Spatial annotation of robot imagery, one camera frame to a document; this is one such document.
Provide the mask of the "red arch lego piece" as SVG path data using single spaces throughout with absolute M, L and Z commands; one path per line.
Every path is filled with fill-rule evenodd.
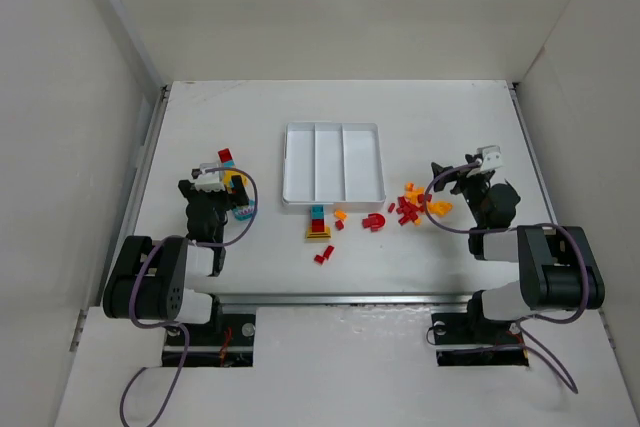
M 381 230 L 385 224 L 386 218 L 380 213 L 371 213 L 362 219 L 362 227 L 364 229 L 369 229 L 371 232 Z

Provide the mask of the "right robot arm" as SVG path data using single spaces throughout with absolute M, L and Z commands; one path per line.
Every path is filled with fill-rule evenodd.
M 576 321 L 586 310 L 604 303 L 605 286 L 585 232 L 553 223 L 514 226 L 521 198 L 508 182 L 493 184 L 492 169 L 469 156 L 459 167 L 431 164 L 427 190 L 464 198 L 476 226 L 465 231 L 438 224 L 445 231 L 468 236 L 470 254 L 478 261 L 509 262 L 518 278 L 499 288 L 480 290 L 467 303 L 467 324 L 478 331 L 538 318 L 555 324 Z

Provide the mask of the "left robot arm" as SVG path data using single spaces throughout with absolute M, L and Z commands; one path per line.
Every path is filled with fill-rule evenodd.
M 224 267 L 226 249 L 247 234 L 225 238 L 228 214 L 248 207 L 249 176 L 240 169 L 213 167 L 178 189 L 186 200 L 187 234 L 162 240 L 125 238 L 103 292 L 102 307 L 112 319 L 140 328 L 207 325 L 216 321 L 219 301 L 186 286 L 188 277 L 213 278 Z

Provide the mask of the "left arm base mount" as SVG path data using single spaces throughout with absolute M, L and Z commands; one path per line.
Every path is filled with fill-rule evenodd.
M 187 324 L 185 367 L 245 368 L 254 363 L 255 312 L 219 308 L 207 324 Z

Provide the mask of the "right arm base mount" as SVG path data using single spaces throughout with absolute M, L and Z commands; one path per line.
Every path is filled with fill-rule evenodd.
M 473 319 L 466 312 L 431 315 L 427 342 L 439 367 L 528 367 L 523 338 L 509 321 Z

